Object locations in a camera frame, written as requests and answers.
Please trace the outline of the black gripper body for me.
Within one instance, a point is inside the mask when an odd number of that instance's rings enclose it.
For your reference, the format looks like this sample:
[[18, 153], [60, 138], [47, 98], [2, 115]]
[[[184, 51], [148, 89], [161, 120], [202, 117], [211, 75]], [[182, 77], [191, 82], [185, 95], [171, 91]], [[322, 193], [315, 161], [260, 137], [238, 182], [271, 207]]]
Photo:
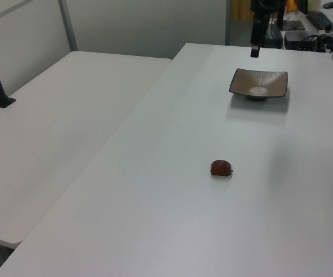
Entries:
[[254, 13], [255, 21], [267, 20], [271, 14], [278, 12], [283, 6], [280, 0], [251, 0], [250, 10]]

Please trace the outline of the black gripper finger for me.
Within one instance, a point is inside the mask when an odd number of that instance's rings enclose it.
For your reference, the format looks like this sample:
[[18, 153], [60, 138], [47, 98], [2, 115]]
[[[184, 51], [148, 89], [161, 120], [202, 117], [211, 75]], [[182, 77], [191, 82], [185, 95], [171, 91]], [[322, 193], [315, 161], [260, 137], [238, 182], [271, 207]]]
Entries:
[[251, 52], [250, 56], [253, 58], [259, 57], [260, 48], [262, 45], [262, 22], [254, 20], [251, 33]]

